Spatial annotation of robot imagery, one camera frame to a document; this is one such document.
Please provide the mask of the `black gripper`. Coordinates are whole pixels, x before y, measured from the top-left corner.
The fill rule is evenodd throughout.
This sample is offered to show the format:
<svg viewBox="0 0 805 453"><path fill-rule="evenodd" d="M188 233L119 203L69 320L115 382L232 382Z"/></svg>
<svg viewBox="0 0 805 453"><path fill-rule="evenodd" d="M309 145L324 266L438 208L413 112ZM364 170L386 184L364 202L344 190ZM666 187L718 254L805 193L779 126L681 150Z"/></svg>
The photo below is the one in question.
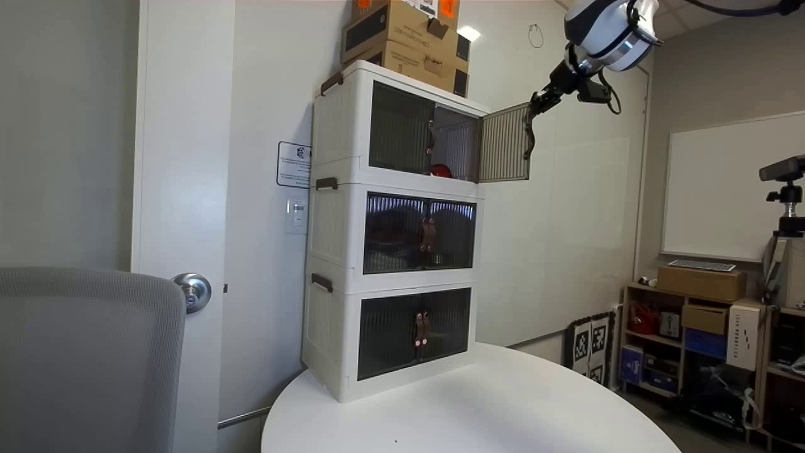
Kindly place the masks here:
<svg viewBox="0 0 805 453"><path fill-rule="evenodd" d="M531 95L529 112L524 116L524 132L526 132L524 160L531 160L531 153L535 145L533 117L559 105L564 95L578 91L584 82L587 82L584 73L578 73L572 63L559 63L550 70L549 82Z"/></svg>

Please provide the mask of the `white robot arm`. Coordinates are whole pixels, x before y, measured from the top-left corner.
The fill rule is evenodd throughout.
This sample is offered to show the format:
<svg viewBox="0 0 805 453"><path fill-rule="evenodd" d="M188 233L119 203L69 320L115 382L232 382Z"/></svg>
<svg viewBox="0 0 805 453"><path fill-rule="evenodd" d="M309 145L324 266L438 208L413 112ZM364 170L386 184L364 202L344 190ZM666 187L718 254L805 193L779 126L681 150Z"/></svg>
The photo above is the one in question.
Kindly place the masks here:
<svg viewBox="0 0 805 453"><path fill-rule="evenodd" d="M656 43L656 10L660 0L578 0L564 14L564 61L529 101L524 158L531 158L535 145L533 117L559 105L569 93L581 102L603 102L613 116L622 112L622 97L603 73L623 73L648 56Z"/></svg>

